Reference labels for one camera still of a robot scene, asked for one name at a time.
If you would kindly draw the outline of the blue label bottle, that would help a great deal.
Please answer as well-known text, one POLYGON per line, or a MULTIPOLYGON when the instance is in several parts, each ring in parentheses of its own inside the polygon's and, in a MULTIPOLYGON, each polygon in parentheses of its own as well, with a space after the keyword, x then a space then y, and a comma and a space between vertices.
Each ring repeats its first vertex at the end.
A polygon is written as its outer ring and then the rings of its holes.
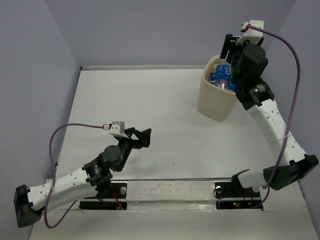
POLYGON ((235 91, 236 90, 236 86, 234 84, 232 84, 232 83, 229 83, 227 90, 228 91, 235 91))
POLYGON ((214 85, 215 82, 216 82, 216 67, 217 67, 217 65, 214 64, 214 65, 212 66, 212 69, 210 70, 209 75, 208 75, 208 82, 211 83, 211 84, 213 84, 213 85, 214 85))
POLYGON ((215 71, 214 85, 222 90, 228 90, 230 79, 230 66, 227 64, 217 65, 215 71))

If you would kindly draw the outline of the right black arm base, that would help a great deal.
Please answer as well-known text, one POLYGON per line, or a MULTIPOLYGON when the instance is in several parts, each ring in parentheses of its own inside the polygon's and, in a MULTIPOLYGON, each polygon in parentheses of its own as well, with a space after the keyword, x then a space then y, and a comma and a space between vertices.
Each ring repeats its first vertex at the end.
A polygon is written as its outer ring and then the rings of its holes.
POLYGON ((217 210, 250 209, 262 202, 259 191, 242 187, 234 189, 230 181, 215 182, 213 196, 217 210))

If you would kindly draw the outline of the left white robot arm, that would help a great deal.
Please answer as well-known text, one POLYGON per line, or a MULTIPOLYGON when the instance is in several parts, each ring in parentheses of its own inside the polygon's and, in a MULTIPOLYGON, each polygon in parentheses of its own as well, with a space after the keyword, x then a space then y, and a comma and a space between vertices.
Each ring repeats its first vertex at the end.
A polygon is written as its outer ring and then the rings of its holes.
POLYGON ((133 149, 148 148, 152 130, 139 131, 134 127, 125 128, 124 122, 113 121, 98 125, 97 129, 107 131, 116 140, 116 145, 107 146, 96 158, 72 173, 57 178, 58 164, 53 167, 52 181, 28 187, 16 188, 13 203, 18 228, 25 228, 44 218, 51 229, 47 214, 68 203, 90 197, 104 198, 113 190, 112 173, 121 172, 133 149))

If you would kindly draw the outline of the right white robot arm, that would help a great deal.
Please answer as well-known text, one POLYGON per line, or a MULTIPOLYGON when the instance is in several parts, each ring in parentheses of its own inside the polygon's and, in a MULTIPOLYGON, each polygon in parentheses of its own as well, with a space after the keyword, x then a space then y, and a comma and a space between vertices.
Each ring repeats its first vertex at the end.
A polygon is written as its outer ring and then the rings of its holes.
POLYGON ((238 101, 255 120, 276 158, 271 167, 234 174, 230 190, 235 196, 256 187, 278 191, 304 178, 319 164, 318 158, 308 155, 286 130, 288 124, 278 110, 275 95, 261 77, 268 64, 262 41, 262 37, 241 41, 239 36, 227 34, 220 54, 220 59, 231 65, 231 82, 238 101))

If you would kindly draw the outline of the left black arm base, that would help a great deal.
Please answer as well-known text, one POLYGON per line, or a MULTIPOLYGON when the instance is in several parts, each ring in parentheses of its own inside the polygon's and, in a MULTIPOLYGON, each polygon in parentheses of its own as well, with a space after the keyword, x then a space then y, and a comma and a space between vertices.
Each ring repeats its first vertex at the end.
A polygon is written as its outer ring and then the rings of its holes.
POLYGON ((104 196, 87 197, 80 200, 81 210, 105 210, 124 211, 127 210, 127 181, 112 181, 111 190, 104 196))

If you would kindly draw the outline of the beige plastic bin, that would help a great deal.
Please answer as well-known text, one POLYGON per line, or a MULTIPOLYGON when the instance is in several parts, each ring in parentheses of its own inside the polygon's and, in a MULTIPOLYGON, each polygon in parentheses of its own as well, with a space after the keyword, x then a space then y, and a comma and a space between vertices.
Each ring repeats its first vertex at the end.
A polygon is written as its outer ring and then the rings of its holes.
POLYGON ((238 101, 233 91, 223 90, 209 82, 210 73, 215 73, 217 65, 222 63, 226 61, 215 55, 206 64, 200 76, 197 97, 198 112, 216 121, 224 121, 238 101))

